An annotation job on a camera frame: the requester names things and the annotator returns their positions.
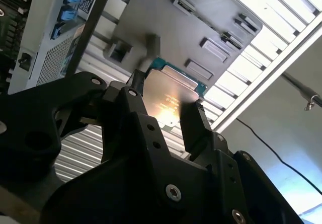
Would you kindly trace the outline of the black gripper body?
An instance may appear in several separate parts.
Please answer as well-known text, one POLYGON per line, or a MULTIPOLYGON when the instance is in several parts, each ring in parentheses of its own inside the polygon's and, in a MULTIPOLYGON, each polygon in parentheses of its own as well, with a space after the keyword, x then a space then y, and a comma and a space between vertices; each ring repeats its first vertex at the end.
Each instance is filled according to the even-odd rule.
POLYGON ((107 161, 65 183, 41 223, 224 223, 215 176, 178 158, 107 161))

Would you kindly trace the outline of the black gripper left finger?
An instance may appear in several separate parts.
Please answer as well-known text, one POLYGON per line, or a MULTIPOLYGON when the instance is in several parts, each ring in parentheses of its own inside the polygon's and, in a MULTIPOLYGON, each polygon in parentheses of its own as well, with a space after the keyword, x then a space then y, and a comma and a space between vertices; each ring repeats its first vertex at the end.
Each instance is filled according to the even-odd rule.
POLYGON ((106 84, 80 72, 12 95, 1 96, 1 183, 44 182, 53 170, 64 138, 94 119, 103 132, 102 163, 74 183, 122 179, 168 184, 173 158, 156 119, 143 104, 139 74, 131 84, 106 84))

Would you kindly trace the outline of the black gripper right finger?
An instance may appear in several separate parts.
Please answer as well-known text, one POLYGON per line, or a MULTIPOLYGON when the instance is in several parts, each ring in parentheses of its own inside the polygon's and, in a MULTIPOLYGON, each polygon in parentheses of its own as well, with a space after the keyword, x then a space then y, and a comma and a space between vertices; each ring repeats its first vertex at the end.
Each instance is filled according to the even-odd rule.
POLYGON ((301 223, 255 159, 232 153, 226 139, 213 131, 202 104, 184 104, 181 131, 189 160, 207 169, 207 219, 219 223, 301 223))

